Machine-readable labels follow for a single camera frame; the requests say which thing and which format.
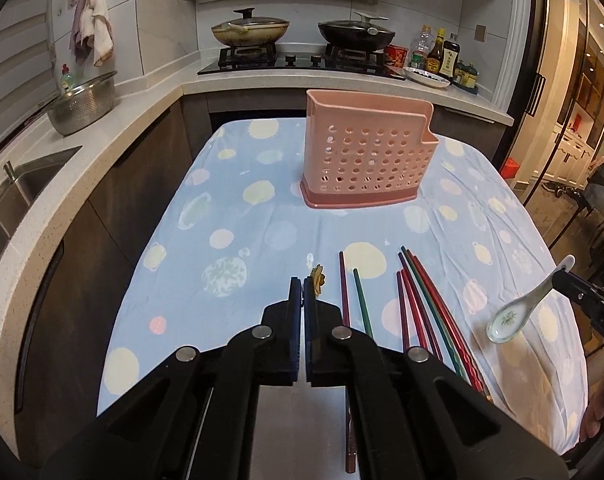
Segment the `green dish soap bottle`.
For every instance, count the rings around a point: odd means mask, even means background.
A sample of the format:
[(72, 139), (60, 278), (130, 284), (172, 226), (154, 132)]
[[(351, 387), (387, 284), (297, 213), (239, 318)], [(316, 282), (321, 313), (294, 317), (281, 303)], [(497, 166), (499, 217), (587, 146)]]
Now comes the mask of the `green dish soap bottle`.
[(63, 93), (70, 92), (75, 87), (75, 78), (66, 64), (62, 66), (60, 86)]

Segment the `green chopstick gold band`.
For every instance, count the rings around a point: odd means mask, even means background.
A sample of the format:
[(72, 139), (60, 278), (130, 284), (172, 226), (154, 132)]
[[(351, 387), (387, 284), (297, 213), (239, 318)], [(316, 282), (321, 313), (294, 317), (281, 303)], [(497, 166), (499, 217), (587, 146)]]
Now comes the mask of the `green chopstick gold band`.
[(449, 326), (447, 325), (447, 321), (445, 316), (443, 315), (442, 309), (436, 302), (436, 296), (432, 294), (432, 289), (428, 284), (428, 280), (423, 276), (422, 272), (420, 271), (415, 258), (413, 258), (413, 254), (409, 252), (409, 250), (404, 246), (401, 247), (401, 252), (402, 255), (405, 257), (405, 260), (410, 269), (410, 273), (413, 274), (413, 277), (415, 278), (418, 286), (420, 287), (420, 291), (425, 303), (428, 304), (430, 316), (433, 320), (433, 323), (437, 327), (437, 330), (439, 331), (439, 338), (442, 339), (448, 356), (451, 359), (451, 362), (453, 363), (456, 374), (462, 379), (469, 380), (465, 361), (460, 356), (458, 347), (456, 346), (456, 339), (453, 336), (451, 330), (449, 329)]

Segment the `clear oil bottle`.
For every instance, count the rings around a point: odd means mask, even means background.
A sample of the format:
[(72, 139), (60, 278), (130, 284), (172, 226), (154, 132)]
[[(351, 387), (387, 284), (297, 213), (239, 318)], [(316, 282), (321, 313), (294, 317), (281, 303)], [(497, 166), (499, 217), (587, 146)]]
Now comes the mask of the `clear oil bottle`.
[(410, 48), (409, 67), (419, 68), (419, 70), (424, 69), (425, 60), (431, 50), (431, 42), (431, 26), (423, 25), (419, 36), (413, 40), (413, 44)]

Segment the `blue patterned tablecloth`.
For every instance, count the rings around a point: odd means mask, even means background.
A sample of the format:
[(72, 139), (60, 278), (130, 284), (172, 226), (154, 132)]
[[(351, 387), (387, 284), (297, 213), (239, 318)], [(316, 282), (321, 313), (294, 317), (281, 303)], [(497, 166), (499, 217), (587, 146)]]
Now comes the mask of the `blue patterned tablecloth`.
[(351, 322), (363, 328), (357, 268), (375, 341), (402, 346), (396, 285), (404, 246), (454, 316), (494, 403), (558, 453), (579, 440), (587, 370), (569, 301), (552, 292), (508, 344), (486, 323), (536, 286), (554, 259), (530, 214), (472, 146), (442, 138), (418, 195), (385, 207), (323, 210), (303, 201), (305, 124), (230, 122), (208, 140), (134, 256), (134, 275), (108, 345), (99, 408), (184, 344), (209, 350), (285, 299), (314, 266), (321, 296), (341, 300), (345, 259)]

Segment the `dark purple chopstick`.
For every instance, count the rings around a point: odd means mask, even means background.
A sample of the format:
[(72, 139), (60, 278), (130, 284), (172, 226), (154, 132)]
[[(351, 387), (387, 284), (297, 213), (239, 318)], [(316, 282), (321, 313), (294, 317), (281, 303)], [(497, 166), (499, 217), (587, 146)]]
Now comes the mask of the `dark purple chopstick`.
[(406, 353), (410, 347), (410, 334), (409, 334), (409, 329), (408, 329), (403, 274), (401, 271), (396, 272), (396, 284), (397, 284), (397, 289), (398, 289), (399, 318), (401, 319), (401, 335), (402, 335), (403, 352)]

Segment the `steel colander bowl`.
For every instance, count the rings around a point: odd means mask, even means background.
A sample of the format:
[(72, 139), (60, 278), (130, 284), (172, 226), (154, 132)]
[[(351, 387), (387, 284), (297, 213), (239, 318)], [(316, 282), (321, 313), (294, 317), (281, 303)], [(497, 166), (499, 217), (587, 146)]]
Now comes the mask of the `steel colander bowl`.
[(115, 102), (116, 75), (112, 70), (57, 96), (46, 108), (54, 130), (71, 136), (108, 114)]

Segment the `red seasoning container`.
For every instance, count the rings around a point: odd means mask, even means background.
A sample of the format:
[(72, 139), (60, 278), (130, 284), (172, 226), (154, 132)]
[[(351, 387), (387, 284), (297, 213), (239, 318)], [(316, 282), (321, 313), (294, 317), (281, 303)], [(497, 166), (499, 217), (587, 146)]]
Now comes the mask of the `red seasoning container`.
[(406, 60), (409, 50), (406, 47), (389, 44), (383, 49), (384, 64), (390, 67), (403, 68), (406, 65)]

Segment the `white ceramic spoon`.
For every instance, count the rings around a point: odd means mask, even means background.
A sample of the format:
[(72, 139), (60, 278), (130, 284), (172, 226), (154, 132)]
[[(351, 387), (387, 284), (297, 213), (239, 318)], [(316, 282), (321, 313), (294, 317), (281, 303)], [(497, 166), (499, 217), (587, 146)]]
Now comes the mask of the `white ceramic spoon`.
[(493, 344), (506, 344), (514, 339), (523, 330), (538, 304), (552, 290), (552, 277), (558, 272), (570, 272), (574, 265), (575, 256), (566, 255), (540, 284), (501, 307), (486, 324), (488, 340)]

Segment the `red twisted chopstick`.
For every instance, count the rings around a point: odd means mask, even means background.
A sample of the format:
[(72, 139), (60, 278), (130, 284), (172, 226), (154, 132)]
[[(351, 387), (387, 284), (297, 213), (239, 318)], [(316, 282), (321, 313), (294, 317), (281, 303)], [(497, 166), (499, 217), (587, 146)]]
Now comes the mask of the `red twisted chopstick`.
[(476, 388), (480, 393), (482, 393), (486, 399), (491, 399), (488, 386), (485, 384), (480, 367), (476, 359), (474, 359), (467, 341), (465, 340), (464, 336), (462, 336), (462, 331), (459, 330), (454, 316), (451, 314), (451, 311), (448, 310), (444, 299), (436, 289), (433, 281), (419, 259), (410, 250), (407, 252), (407, 255), (413, 265), (416, 266), (417, 272), (422, 278), (422, 281), (424, 281), (424, 285), (427, 287), (429, 295), (433, 299), (436, 309), (439, 311), (439, 316), (443, 318), (443, 322), (448, 330), (449, 336), (451, 336), (451, 340), (454, 341), (454, 346), (457, 354), (459, 355), (459, 359), (462, 360), (462, 365), (465, 367), (470, 384), (473, 385), (473, 387)]

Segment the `dark red chopstick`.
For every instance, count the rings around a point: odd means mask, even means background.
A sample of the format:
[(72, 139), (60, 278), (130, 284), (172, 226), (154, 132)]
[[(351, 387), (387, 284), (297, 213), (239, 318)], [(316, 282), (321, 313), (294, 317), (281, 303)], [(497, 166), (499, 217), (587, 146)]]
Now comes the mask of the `dark red chopstick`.
[(415, 285), (416, 296), (418, 297), (418, 299), (417, 299), (418, 307), (420, 309), (420, 314), (421, 314), (421, 318), (422, 318), (422, 324), (424, 326), (425, 332), (427, 333), (428, 346), (429, 346), (428, 350), (430, 350), (438, 359), (442, 359), (442, 352), (441, 352), (441, 349), (439, 348), (439, 341), (437, 341), (434, 330), (431, 326), (427, 309), (424, 307), (421, 293), (419, 292), (419, 287), (416, 284), (416, 281), (413, 279), (413, 274), (411, 274), (408, 259), (402, 252), (400, 252), (398, 254), (398, 257), (399, 257), (399, 260), (401, 260), (403, 270), (408, 271), (410, 279), (413, 282), (413, 284)]

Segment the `steel kitchen sink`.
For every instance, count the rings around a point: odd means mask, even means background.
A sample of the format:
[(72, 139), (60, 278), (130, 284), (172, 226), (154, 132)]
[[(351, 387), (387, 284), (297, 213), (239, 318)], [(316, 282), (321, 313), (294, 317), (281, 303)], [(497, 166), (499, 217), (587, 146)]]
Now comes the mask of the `steel kitchen sink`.
[(0, 254), (36, 198), (80, 148), (69, 148), (13, 168), (4, 165), (6, 180), (0, 184)]

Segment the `dark soy sauce bottle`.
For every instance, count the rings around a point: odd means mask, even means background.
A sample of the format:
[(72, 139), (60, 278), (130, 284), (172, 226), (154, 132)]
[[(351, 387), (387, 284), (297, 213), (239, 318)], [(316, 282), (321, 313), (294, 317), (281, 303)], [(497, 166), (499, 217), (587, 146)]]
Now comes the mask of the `dark soy sauce bottle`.
[(439, 74), (442, 77), (448, 80), (454, 79), (459, 52), (460, 47), (457, 42), (457, 35), (452, 32), (451, 36), (443, 42), (442, 60), (439, 66)]

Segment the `hanging purple cloth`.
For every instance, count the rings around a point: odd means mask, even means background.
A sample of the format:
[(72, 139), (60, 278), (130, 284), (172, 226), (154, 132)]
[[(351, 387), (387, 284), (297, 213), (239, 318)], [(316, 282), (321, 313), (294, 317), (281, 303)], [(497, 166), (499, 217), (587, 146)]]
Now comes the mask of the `hanging purple cloth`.
[(70, 31), (70, 52), (72, 52), (78, 65), (86, 62), (91, 51), (91, 47), (88, 44), (91, 34), (92, 11), (89, 6), (89, 0), (78, 0), (72, 30)]

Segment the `white plate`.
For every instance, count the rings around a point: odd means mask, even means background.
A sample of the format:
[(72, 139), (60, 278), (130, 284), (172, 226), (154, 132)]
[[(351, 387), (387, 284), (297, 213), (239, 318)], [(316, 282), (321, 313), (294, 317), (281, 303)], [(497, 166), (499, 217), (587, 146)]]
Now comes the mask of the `white plate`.
[(445, 89), (451, 84), (451, 81), (446, 78), (432, 74), (428, 70), (421, 70), (420, 68), (405, 67), (404, 73), (408, 80), (418, 82), (418, 84), (423, 84), (433, 89)]

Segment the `red bag on floor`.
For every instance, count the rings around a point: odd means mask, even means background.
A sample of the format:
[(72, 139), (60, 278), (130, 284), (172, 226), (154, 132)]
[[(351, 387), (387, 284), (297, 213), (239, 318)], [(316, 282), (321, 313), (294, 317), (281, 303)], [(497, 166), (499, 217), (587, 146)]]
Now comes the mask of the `red bag on floor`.
[(513, 158), (508, 157), (500, 168), (500, 175), (503, 179), (513, 179), (520, 169), (520, 164)]

